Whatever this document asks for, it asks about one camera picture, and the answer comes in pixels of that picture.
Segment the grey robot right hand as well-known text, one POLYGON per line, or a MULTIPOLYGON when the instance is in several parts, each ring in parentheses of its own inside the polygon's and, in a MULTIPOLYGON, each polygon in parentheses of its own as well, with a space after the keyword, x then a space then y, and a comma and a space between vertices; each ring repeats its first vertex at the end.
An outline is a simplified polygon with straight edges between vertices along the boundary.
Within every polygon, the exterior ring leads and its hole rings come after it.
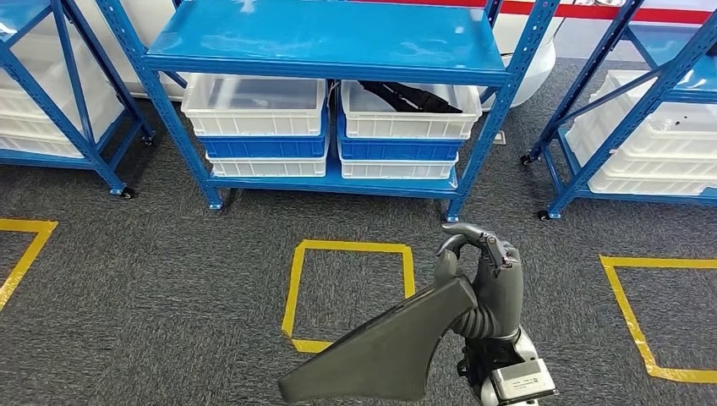
POLYGON ((495 233, 465 222, 445 223, 449 237, 438 251, 459 256, 463 246, 479 250, 471 286, 477 306, 452 323, 452 330, 468 339, 509 338, 517 334, 523 307, 523 264, 519 251, 495 233))

